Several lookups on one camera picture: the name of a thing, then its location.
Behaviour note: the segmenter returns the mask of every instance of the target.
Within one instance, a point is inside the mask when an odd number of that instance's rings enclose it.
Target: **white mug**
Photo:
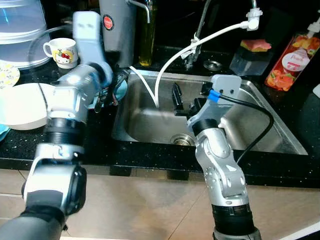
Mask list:
[[[55,38],[43,44],[43,51],[45,55],[56,62],[59,68],[72,69],[77,66],[78,52],[76,48],[76,41],[70,38]]]

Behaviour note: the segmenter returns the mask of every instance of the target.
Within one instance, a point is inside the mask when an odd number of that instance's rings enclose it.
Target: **faucet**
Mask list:
[[[256,0],[250,0],[250,1],[251,1],[251,4],[252,4],[252,8],[256,9],[257,8],[257,1]],[[199,40],[200,33],[201,33],[202,27],[203,27],[203,25],[205,23],[205,18],[206,18],[207,11],[208,11],[210,3],[211,3],[211,0],[206,0],[206,2],[204,4],[198,28],[197,28],[197,30],[196,30],[196,32],[194,34],[194,38],[191,40],[192,43],[197,42]],[[187,59],[185,61],[185,68],[187,70],[191,69],[193,64],[194,64],[194,62],[197,61],[198,56],[200,54],[200,50],[201,50],[201,45],[198,45],[196,47],[195,51],[191,52],[187,56]]]

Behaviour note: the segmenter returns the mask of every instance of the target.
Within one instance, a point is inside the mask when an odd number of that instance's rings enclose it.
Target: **sink basin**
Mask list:
[[[140,71],[153,90],[157,72]],[[128,92],[119,104],[112,138],[158,144],[194,145],[195,136],[187,129],[187,118],[174,115],[172,87],[177,83],[182,91],[184,109],[189,108],[199,94],[203,82],[210,77],[165,73],[159,86],[159,104],[156,108],[145,86],[134,73],[128,78]],[[242,80],[237,97],[266,108],[274,117],[272,129],[253,147],[253,151],[307,155],[308,153],[290,132],[258,89],[247,80]],[[244,150],[268,125],[263,113],[235,104],[221,119],[227,139],[234,150]]]

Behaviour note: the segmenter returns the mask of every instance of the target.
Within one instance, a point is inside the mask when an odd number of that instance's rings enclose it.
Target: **speckled countertop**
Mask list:
[[[167,55],[170,56],[171,52],[172,49],[169,49]],[[224,62],[225,56],[222,54],[214,57]],[[148,70],[158,71],[165,59],[162,53],[162,57],[156,59]],[[57,68],[53,61],[35,70],[36,76],[29,71],[22,72],[19,83],[50,83],[67,72]],[[319,82],[319,78],[315,79],[313,74],[316,70],[316,64],[311,62],[289,92],[279,92],[266,87],[261,78],[249,78],[302,143],[308,155],[251,151],[240,164],[248,184],[320,188],[320,99],[312,93],[312,89]],[[174,64],[168,72],[186,73],[179,63]],[[222,69],[220,73],[227,72],[228,69]],[[212,75],[201,65],[195,65],[188,74]],[[111,130],[116,112],[117,107],[114,106],[103,109],[99,114],[89,112],[84,141],[84,164],[108,166],[108,174],[122,176],[132,176],[132,171],[140,169],[163,171],[171,179],[190,180],[191,173],[201,172],[201,167],[194,157],[195,148],[192,146],[112,139]],[[0,168],[28,170],[36,145],[43,141],[42,131],[43,127],[28,131],[12,129],[0,142]],[[237,158],[241,151],[235,150],[234,154]]]

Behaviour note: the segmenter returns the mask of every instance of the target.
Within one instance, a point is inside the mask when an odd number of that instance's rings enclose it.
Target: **white cable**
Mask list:
[[[190,44],[189,46],[187,46],[186,48],[182,49],[181,51],[179,51],[177,54],[175,54],[173,57],[171,57],[165,64],[164,66],[161,68],[157,78],[156,78],[156,81],[155,81],[155,87],[154,87],[154,97],[155,99],[153,100],[154,101],[154,104],[157,108],[159,108],[159,83],[160,83],[160,79],[162,77],[162,74],[165,72],[165,70],[167,69],[167,67],[174,61],[176,60],[178,57],[180,57],[183,53],[185,53],[186,51],[189,51],[190,49],[198,46],[198,45],[201,45],[221,34],[224,34],[226,32],[229,32],[231,30],[234,30],[234,29],[239,29],[239,28],[242,28],[242,29],[245,29],[248,27],[248,21],[243,21],[241,23],[238,23],[238,24],[234,24],[234,25],[231,25],[231,26],[228,26],[220,31],[217,31],[195,43],[192,43]]]
[[[151,96],[151,98],[152,98],[155,106],[157,106],[157,104],[156,104],[156,97],[155,97],[154,93],[152,92],[151,88],[149,87],[149,85],[148,85],[147,81],[145,80],[144,76],[142,76],[142,74],[141,74],[140,72],[138,72],[138,70],[135,69],[133,66],[130,66],[129,68],[130,68],[132,71],[134,71],[135,74],[137,74],[138,77],[141,79],[141,81],[143,82],[145,88],[148,90],[148,92],[149,92],[149,94],[150,94],[150,96]]]

